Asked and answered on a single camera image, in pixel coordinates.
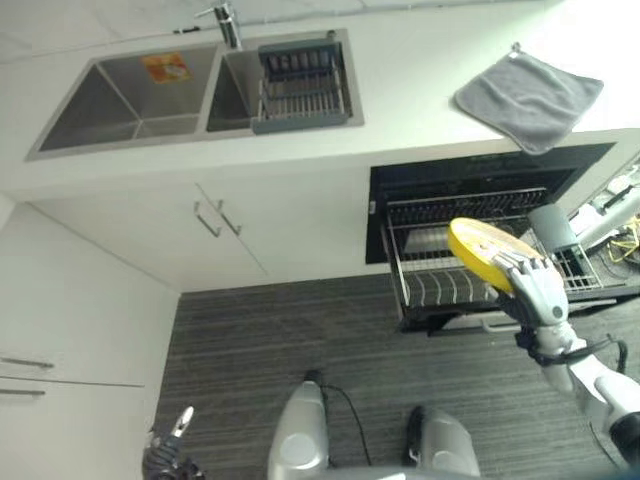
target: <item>faucet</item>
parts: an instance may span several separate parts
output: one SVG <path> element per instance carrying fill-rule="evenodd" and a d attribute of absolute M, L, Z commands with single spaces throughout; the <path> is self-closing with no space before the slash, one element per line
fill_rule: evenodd
<path fill-rule="evenodd" d="M 236 19 L 236 12 L 230 1 L 222 2 L 219 5 L 213 5 L 202 12 L 196 13 L 195 18 L 204 17 L 210 13 L 215 14 L 218 25 L 224 37 L 224 43 L 234 50 L 242 50 L 242 41 L 240 40 L 240 27 Z"/>

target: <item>gray carpet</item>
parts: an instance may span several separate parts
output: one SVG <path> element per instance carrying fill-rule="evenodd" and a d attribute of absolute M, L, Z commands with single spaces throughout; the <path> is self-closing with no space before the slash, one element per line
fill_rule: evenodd
<path fill-rule="evenodd" d="M 575 322 L 585 337 L 611 332 L 626 339 L 635 378 L 639 308 L 634 301 Z M 485 477 L 594 478 L 612 471 L 574 403 L 550 390 L 511 334 L 427 338 L 396 333 L 395 325 L 387 276 L 186 294 L 157 426 L 170 428 L 192 404 L 184 451 L 207 478 L 263 479 L 288 395 L 307 369 L 320 368 L 351 395 L 375 464 L 398 462 L 408 413 L 423 403 L 462 421 Z M 613 366 L 616 353 L 600 358 Z M 329 402 L 333 460 L 363 465 L 348 406 L 335 394 Z"/>

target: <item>dishwasher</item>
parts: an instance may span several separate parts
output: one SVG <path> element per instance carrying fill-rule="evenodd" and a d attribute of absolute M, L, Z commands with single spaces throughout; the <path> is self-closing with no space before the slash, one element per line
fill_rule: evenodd
<path fill-rule="evenodd" d="M 545 252 L 528 214 L 557 201 L 612 144 L 562 147 L 532 157 L 508 152 L 373 167 L 366 261 L 389 263 L 401 331 L 433 334 L 461 315 L 497 311 L 488 285 L 449 250 L 456 217 L 488 222 Z M 605 286 L 579 244 L 552 258 L 574 315 L 635 298 Z"/>

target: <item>double sink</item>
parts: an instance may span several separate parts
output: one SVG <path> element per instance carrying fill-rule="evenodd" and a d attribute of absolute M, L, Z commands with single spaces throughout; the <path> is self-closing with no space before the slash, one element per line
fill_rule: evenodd
<path fill-rule="evenodd" d="M 340 95 L 346 121 L 363 123 L 346 31 L 339 42 Z M 244 42 L 243 51 L 223 44 L 140 52 L 89 62 L 54 113 L 28 160 L 138 145 L 192 142 L 255 135 L 265 67 L 259 49 L 299 44 L 326 32 L 268 37 Z"/>

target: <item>gray towel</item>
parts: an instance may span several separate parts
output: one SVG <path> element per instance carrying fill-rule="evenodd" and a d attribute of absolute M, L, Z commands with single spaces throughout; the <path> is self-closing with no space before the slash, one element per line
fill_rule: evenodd
<path fill-rule="evenodd" d="M 525 152 L 541 155 L 571 132 L 602 87 L 602 81 L 558 70 L 516 44 L 513 53 L 458 90 L 455 101 Z"/>

